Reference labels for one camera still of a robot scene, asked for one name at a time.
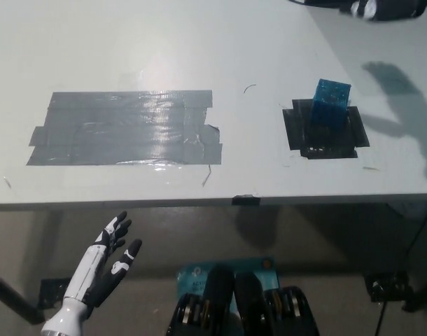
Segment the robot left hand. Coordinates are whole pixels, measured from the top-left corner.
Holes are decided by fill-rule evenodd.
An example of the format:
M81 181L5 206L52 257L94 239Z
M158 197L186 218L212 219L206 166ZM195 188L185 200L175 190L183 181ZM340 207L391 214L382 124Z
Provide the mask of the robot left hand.
M99 233L81 258L64 294L64 299L72 299L87 307L99 307L112 294L128 273L142 241L135 239L126 248L111 268L106 268L109 257L125 244L132 221L123 211L112 219Z

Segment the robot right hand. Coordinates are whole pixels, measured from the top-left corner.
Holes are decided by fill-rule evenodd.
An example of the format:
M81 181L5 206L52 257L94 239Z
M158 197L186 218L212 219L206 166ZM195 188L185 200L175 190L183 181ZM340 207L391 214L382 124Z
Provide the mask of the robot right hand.
M342 5L339 11L366 21L388 22L408 20L421 16L427 1L417 0L368 0L351 1Z

